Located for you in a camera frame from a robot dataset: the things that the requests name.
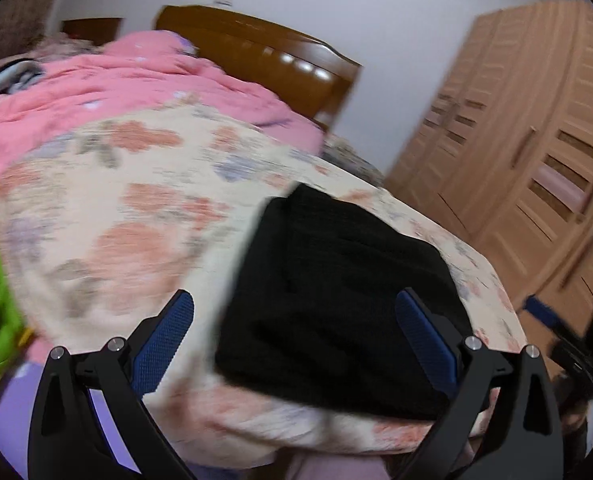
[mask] pink bedsheet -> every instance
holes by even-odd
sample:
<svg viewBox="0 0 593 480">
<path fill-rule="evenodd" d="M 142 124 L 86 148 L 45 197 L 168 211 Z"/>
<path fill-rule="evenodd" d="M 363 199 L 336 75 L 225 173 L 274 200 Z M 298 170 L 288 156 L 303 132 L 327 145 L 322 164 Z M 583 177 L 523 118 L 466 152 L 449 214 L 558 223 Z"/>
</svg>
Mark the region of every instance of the pink bedsheet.
<svg viewBox="0 0 593 480">
<path fill-rule="evenodd" d="M 142 41 L 145 35 L 164 42 Z M 198 95 L 203 104 L 257 124 L 269 136 L 318 154 L 323 134 L 273 92 L 226 75 L 207 59 L 180 54 L 167 31 L 139 32 L 110 44 L 105 54 L 45 65 L 35 86 L 0 96 L 0 174 L 46 140 L 102 120 L 175 98 Z M 139 56 L 134 56 L 137 49 Z"/>
</svg>

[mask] floral bedsheet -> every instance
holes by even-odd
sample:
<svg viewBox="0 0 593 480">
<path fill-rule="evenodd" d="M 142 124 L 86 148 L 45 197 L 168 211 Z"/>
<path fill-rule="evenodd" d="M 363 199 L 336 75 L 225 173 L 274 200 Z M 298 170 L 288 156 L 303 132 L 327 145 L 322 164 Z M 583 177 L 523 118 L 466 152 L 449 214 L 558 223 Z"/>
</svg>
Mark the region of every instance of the floral bedsheet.
<svg viewBox="0 0 593 480">
<path fill-rule="evenodd" d="M 2 176 L 0 250 L 17 303 L 50 344 L 83 352 L 128 336 L 175 290 L 188 290 L 192 327 L 157 391 L 144 397 L 186 460 L 244 468 L 284 446 L 409 452 L 429 423 L 302 406 L 229 386 L 213 369 L 220 310 L 257 218 L 269 197 L 297 181 L 438 247 L 475 332 L 495 349 L 525 344 L 491 264 L 467 244 L 386 190 L 183 102 L 78 128 Z"/>
</svg>

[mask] purple cloth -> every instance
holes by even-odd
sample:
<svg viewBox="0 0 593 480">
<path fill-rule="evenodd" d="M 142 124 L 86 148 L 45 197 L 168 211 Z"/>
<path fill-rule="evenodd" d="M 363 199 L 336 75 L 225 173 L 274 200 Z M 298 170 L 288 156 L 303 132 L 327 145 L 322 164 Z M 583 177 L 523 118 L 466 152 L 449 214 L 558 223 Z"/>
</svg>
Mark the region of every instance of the purple cloth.
<svg viewBox="0 0 593 480">
<path fill-rule="evenodd" d="M 389 480 L 383 461 L 376 456 L 297 453 L 286 480 Z"/>
<path fill-rule="evenodd" d="M 24 479 L 28 478 L 28 437 L 32 408 L 42 373 L 41 366 L 34 363 L 23 363 L 3 389 L 0 397 L 0 450 L 10 465 Z M 110 415 L 103 394 L 99 390 L 91 390 L 90 394 L 99 422 L 116 461 L 133 471 L 138 471 L 118 434 L 118 429 Z M 198 480 L 240 480 L 243 478 L 243 472 L 240 471 L 203 467 L 190 463 L 188 468 Z"/>
</svg>

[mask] black towel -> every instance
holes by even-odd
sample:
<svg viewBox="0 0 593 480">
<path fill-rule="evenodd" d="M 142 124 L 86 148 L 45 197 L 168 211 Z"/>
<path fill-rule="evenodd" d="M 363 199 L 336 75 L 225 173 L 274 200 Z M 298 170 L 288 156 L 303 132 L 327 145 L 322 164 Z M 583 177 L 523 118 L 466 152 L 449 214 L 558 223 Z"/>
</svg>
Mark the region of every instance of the black towel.
<svg viewBox="0 0 593 480">
<path fill-rule="evenodd" d="M 399 418 L 448 405 L 395 317 L 411 286 L 464 335 L 472 328 L 439 251 L 304 184 L 270 200 L 222 320 L 216 367 L 283 399 Z"/>
</svg>

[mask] metal screw head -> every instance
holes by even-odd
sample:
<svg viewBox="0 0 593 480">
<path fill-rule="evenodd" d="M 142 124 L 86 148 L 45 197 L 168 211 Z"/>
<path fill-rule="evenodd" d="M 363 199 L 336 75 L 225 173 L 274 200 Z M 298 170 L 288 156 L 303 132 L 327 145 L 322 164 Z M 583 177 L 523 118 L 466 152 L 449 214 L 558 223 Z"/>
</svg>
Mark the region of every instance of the metal screw head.
<svg viewBox="0 0 593 480">
<path fill-rule="evenodd" d="M 52 359 L 60 359 L 61 357 L 63 357 L 64 353 L 65 348 L 63 348 L 62 346 L 55 346 L 50 350 L 50 357 Z"/>
<path fill-rule="evenodd" d="M 528 354 L 533 359 L 536 359 L 537 357 L 539 357 L 541 355 L 541 352 L 539 351 L 539 349 L 536 346 L 528 345 L 528 346 L 526 346 L 526 354 Z"/>
<path fill-rule="evenodd" d="M 122 337 L 113 337 L 108 341 L 108 350 L 118 352 L 126 345 L 126 340 Z"/>
<path fill-rule="evenodd" d="M 483 343 L 477 336 L 471 335 L 465 338 L 465 346 L 470 350 L 480 350 Z"/>
</svg>

